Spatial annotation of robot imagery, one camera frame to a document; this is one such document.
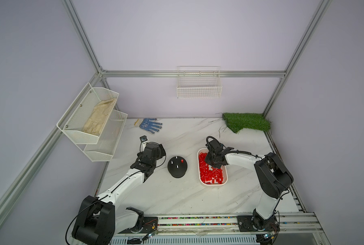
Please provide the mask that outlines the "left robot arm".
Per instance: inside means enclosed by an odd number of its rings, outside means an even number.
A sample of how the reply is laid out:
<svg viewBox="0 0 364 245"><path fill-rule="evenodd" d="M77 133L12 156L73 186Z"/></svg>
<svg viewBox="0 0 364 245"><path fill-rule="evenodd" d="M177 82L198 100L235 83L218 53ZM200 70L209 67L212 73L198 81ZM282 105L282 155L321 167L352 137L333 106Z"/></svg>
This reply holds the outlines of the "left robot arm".
<svg viewBox="0 0 364 245"><path fill-rule="evenodd" d="M87 196L82 201L78 215L70 223L75 240L87 245L108 245L115 234L143 229L143 211L128 207L116 214L130 192L143 184L153 174L157 161L166 156L161 144L146 141L141 145L143 151L123 178L98 196Z"/></svg>

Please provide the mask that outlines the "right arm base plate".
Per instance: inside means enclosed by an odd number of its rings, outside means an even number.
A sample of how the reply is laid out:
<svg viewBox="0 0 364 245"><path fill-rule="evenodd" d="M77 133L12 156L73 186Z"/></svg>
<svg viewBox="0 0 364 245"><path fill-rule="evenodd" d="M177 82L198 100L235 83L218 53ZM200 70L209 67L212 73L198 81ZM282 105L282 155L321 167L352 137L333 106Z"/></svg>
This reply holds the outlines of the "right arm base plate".
<svg viewBox="0 0 364 245"><path fill-rule="evenodd" d="M238 215L237 224L240 232L271 232L279 230L279 223L274 217L262 219L259 215Z"/></svg>

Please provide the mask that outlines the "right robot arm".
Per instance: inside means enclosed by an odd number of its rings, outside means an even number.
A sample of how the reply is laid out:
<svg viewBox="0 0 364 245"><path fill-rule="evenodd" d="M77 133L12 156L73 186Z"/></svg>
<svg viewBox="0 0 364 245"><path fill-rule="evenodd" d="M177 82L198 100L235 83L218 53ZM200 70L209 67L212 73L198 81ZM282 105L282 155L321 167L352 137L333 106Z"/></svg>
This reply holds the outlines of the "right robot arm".
<svg viewBox="0 0 364 245"><path fill-rule="evenodd" d="M208 165L214 168L235 165L250 169L255 172L263 191L252 215L240 215L237 217L240 231L275 230L277 207L294 182L292 174L288 171L280 157L273 152L259 156L247 151L225 147L212 136L208 136L205 140L205 146L209 151L205 158L205 162Z"/></svg>

